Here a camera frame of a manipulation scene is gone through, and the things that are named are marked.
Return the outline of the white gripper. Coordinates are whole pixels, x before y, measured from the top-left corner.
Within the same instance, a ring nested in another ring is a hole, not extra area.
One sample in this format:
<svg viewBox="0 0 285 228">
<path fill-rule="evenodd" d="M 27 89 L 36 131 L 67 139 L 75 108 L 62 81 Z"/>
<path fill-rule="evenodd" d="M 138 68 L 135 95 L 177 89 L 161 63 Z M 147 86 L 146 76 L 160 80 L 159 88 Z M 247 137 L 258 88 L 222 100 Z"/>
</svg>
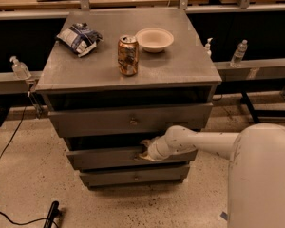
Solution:
<svg viewBox="0 0 285 228">
<path fill-rule="evenodd" d="M 170 150 L 164 137 L 156 137 L 152 140 L 142 140 L 141 144 L 147 147 L 147 152 L 139 154 L 139 158 L 143 160 L 159 162 L 170 156 Z"/>
</svg>

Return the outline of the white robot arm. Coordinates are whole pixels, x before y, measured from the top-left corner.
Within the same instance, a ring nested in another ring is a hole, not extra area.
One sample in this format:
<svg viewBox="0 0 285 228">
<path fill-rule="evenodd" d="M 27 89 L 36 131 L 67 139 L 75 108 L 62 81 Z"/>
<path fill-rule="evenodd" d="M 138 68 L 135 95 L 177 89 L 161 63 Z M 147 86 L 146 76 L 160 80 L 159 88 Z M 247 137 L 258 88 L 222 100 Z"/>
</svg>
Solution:
<svg viewBox="0 0 285 228">
<path fill-rule="evenodd" d="M 227 159 L 227 227 L 285 228 L 285 126 L 259 123 L 218 133 L 175 125 L 142 144 L 141 157 L 152 162 L 196 150 Z"/>
</svg>

